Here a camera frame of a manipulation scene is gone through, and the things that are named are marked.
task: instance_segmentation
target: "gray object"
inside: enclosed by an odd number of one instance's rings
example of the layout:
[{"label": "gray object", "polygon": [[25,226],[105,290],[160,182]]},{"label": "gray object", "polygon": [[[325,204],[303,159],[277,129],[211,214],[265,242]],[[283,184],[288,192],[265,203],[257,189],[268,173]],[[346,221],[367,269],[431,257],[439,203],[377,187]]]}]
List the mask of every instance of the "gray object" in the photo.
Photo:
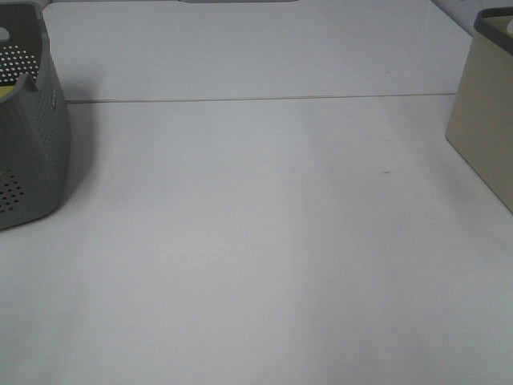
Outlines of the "gray object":
[{"label": "gray object", "polygon": [[35,3],[0,4],[0,229],[44,217],[60,203],[70,151],[66,101]]},{"label": "gray object", "polygon": [[513,212],[513,7],[481,11],[446,137]]},{"label": "gray object", "polygon": [[513,6],[513,0],[433,0],[469,34],[474,33],[478,12],[486,8]]},{"label": "gray object", "polygon": [[[3,2],[12,2],[12,0],[0,0],[0,4],[2,4]],[[45,6],[51,3],[50,0],[34,0],[34,2],[37,2],[41,6],[41,8],[44,8]]]}]

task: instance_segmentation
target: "white surface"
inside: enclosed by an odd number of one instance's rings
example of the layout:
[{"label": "white surface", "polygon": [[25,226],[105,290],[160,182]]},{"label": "white surface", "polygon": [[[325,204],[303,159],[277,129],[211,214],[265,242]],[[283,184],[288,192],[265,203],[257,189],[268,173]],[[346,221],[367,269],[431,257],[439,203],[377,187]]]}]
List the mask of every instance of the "white surface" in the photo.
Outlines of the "white surface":
[{"label": "white surface", "polygon": [[68,99],[456,92],[470,37],[427,0],[54,3]]},{"label": "white surface", "polygon": [[452,96],[72,105],[0,233],[0,383],[510,385],[513,216]]},{"label": "white surface", "polygon": [[434,0],[469,34],[474,34],[474,21],[483,9],[481,0]]}]

